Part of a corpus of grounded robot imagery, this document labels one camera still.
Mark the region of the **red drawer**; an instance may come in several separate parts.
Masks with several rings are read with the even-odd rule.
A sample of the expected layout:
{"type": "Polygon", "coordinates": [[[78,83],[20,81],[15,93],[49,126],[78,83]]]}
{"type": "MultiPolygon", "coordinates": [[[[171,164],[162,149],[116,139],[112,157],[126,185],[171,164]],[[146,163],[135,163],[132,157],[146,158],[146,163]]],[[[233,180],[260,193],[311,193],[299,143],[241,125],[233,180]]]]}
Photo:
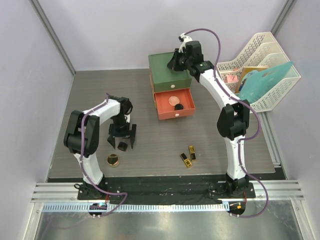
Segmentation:
{"type": "Polygon", "coordinates": [[[154,101],[159,120],[187,117],[196,111],[189,88],[156,92],[154,101]]]}

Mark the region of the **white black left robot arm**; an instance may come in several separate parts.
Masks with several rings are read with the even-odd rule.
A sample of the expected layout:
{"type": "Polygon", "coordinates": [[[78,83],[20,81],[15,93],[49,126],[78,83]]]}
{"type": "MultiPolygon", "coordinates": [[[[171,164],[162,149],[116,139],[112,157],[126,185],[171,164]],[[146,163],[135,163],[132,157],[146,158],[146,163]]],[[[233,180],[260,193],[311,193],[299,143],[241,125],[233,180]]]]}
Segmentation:
{"type": "Polygon", "coordinates": [[[63,144],[77,159],[82,172],[82,183],[76,183],[81,199],[100,200],[112,196],[108,192],[105,175],[100,169],[97,149],[100,141],[100,126],[112,120],[108,129],[107,142],[116,146],[116,139],[128,139],[133,147],[136,140],[136,124],[131,123],[133,104],[127,97],[107,95],[102,103],[85,111],[71,112],[63,144]]]}

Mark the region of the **green top drawer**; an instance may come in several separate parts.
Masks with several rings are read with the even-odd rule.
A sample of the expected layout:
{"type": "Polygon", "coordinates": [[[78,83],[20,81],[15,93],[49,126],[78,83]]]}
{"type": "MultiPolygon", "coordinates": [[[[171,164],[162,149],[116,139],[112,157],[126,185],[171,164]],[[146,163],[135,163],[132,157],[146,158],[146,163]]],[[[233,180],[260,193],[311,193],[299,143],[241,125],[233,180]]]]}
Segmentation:
{"type": "Polygon", "coordinates": [[[187,89],[190,86],[191,86],[190,78],[182,79],[182,80],[167,80],[167,81],[153,82],[153,88],[155,93],[187,89]]]}

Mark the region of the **gold round compact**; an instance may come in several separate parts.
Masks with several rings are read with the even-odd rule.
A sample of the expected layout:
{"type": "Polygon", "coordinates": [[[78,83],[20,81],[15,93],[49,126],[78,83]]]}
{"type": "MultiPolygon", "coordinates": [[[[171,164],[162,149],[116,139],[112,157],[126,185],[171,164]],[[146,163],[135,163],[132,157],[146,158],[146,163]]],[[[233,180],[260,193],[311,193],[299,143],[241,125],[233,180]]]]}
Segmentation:
{"type": "Polygon", "coordinates": [[[106,162],[108,163],[109,166],[111,167],[117,167],[120,163],[119,157],[116,154],[110,154],[107,159],[106,162]]]}

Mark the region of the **amber small jar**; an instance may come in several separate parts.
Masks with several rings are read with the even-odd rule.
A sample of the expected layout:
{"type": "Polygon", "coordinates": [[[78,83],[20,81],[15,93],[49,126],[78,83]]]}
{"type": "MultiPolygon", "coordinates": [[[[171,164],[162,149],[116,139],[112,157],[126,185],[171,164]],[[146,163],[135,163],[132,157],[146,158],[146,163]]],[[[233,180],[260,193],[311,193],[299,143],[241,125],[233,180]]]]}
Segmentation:
{"type": "Polygon", "coordinates": [[[183,110],[184,106],[181,103],[178,103],[174,106],[175,111],[183,110]]]}

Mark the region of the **pink round compact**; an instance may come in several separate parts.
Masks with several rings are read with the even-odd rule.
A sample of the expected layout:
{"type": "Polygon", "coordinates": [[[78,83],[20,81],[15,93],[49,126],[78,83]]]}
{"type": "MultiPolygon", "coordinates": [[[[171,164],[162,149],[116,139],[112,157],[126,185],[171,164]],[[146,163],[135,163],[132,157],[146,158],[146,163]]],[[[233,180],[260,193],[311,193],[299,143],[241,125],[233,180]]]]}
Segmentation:
{"type": "Polygon", "coordinates": [[[168,99],[168,103],[174,107],[176,104],[180,103],[180,99],[177,96],[171,96],[168,99]]]}

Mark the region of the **black square bottle cap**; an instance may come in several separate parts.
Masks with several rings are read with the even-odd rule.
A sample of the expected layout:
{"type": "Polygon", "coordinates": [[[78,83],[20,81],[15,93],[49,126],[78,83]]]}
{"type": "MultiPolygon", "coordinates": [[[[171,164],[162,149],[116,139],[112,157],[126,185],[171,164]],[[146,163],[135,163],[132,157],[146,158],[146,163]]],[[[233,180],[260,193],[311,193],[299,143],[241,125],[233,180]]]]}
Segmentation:
{"type": "Polygon", "coordinates": [[[123,142],[123,141],[120,141],[117,148],[120,150],[120,151],[123,151],[125,152],[128,148],[128,144],[123,142]]]}

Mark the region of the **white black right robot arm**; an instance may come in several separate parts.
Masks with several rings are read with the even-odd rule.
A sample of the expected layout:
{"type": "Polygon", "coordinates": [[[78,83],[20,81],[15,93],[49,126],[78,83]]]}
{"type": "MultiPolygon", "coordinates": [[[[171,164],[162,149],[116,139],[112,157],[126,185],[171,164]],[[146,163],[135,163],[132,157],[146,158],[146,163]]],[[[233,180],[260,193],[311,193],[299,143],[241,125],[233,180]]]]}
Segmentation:
{"type": "Polygon", "coordinates": [[[246,136],[250,110],[238,102],[239,98],[226,86],[214,65],[204,60],[199,41],[190,37],[182,40],[167,67],[176,72],[189,71],[218,104],[220,115],[216,126],[227,151],[225,193],[233,198],[241,196],[249,186],[249,177],[245,172],[244,144],[240,139],[246,136]]]}

